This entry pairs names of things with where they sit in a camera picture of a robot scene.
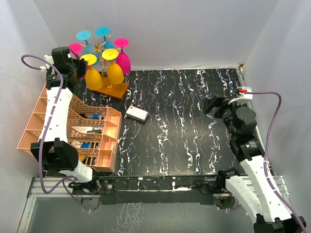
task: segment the black table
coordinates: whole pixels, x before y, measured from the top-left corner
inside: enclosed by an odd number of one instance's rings
[[[125,81],[130,87],[121,101],[91,92],[85,80],[74,90],[90,106],[122,113],[113,175],[212,175],[232,166],[241,171],[222,120],[201,108],[203,98],[236,96],[236,69],[132,71]],[[130,105],[149,112],[144,123],[125,116]]]

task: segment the wine glass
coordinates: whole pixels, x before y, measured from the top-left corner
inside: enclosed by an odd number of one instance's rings
[[[110,33],[110,29],[108,27],[101,27],[96,30],[95,34],[97,36],[103,36],[104,37],[104,49],[115,49],[116,47],[106,39],[106,36]]]
[[[92,33],[88,30],[84,30],[84,31],[80,31],[77,33],[77,39],[78,40],[84,40],[86,45],[83,48],[83,53],[84,54],[91,54],[94,53],[94,55],[96,56],[96,63],[94,65],[97,65],[100,61],[100,56],[98,54],[98,52],[95,51],[95,48],[93,47],[93,45],[91,45],[87,40],[90,39],[90,37],[92,36]]]
[[[78,59],[80,59],[79,53],[82,51],[82,45],[75,43],[75,44],[69,45],[68,47],[78,56]]]
[[[123,48],[129,45],[129,41],[125,38],[119,38],[115,40],[114,44],[121,48],[116,63],[121,67],[123,74],[128,74],[131,71],[131,61],[128,55],[123,51]]]
[[[85,54],[80,59],[84,59],[88,65],[88,70],[86,71],[86,85],[88,89],[92,91],[101,89],[104,84],[104,78],[92,67],[96,63],[97,57],[94,54]]]
[[[102,53],[102,57],[106,61],[110,61],[107,69],[109,83],[117,85],[123,82],[124,75],[121,67],[113,60],[117,58],[119,52],[116,49],[107,49]]]

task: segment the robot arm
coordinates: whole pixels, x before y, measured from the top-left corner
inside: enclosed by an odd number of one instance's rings
[[[44,126],[39,141],[31,144],[31,152],[39,160],[40,141],[44,140],[43,169],[55,170],[67,176],[73,176],[77,179],[78,184],[89,183],[86,186],[93,189],[93,186],[96,186],[96,182],[93,180],[93,170],[79,161],[77,149],[68,144],[67,139],[67,118],[73,87],[77,79],[85,75],[86,63],[84,60],[73,60],[68,47],[53,49],[52,57],[49,59],[61,72],[64,81],[57,104],[55,104],[55,98],[57,98],[61,85],[60,77],[57,74],[52,74],[52,68],[47,67],[46,88],[48,98]],[[50,119],[49,129],[44,135],[44,129],[48,125],[52,108],[54,108],[53,117]]]
[[[252,95],[242,92],[240,97],[232,100],[222,96],[205,99],[203,111],[208,114],[214,107],[218,108],[214,117],[223,119],[230,134],[231,150],[249,176],[257,196],[246,186],[234,168],[219,171],[218,183],[222,189],[231,192],[238,199],[252,219],[256,233],[301,232],[297,219],[267,182],[263,166],[264,151],[255,137],[256,114],[246,105]],[[277,187],[269,171],[268,177]],[[306,226],[303,217],[299,218]]]

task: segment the pink wine glass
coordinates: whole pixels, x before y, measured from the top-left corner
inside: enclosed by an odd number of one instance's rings
[[[128,55],[123,51],[123,48],[129,45],[129,41],[125,38],[116,39],[115,46],[121,48],[116,63],[121,67],[123,74],[128,74],[131,71],[131,61]]]
[[[74,53],[75,53],[75,54],[78,56],[78,58],[80,59],[79,53],[82,51],[82,45],[75,43],[75,44],[69,45],[68,47],[69,47],[70,50],[74,51]]]

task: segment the yellow wine glass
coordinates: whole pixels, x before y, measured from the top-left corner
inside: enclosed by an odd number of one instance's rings
[[[88,65],[88,70],[86,71],[86,85],[88,89],[92,91],[101,89],[104,84],[104,78],[92,67],[96,63],[97,57],[94,54],[85,54],[80,59],[84,59]]]
[[[102,57],[106,61],[110,61],[110,65],[107,69],[107,76],[109,83],[112,85],[118,85],[123,82],[124,75],[121,67],[113,60],[117,58],[119,52],[116,49],[107,49],[102,53]]]

